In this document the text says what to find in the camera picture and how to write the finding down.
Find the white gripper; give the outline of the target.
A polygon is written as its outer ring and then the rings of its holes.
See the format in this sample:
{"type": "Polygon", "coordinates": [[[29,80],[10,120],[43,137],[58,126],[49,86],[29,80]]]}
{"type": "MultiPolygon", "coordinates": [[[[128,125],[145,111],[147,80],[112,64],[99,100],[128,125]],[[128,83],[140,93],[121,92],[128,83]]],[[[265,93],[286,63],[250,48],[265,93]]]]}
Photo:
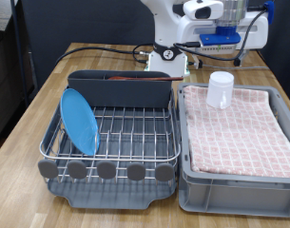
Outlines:
{"type": "MultiPolygon", "coordinates": [[[[257,11],[247,12],[238,21],[223,23],[221,20],[191,20],[184,16],[179,24],[177,42],[180,44],[195,42],[196,52],[243,52],[234,60],[234,66],[240,67],[247,49],[263,48],[267,43],[268,20],[264,13],[256,21],[257,11]]],[[[203,61],[192,55],[195,68],[202,68],[203,61]]]]}

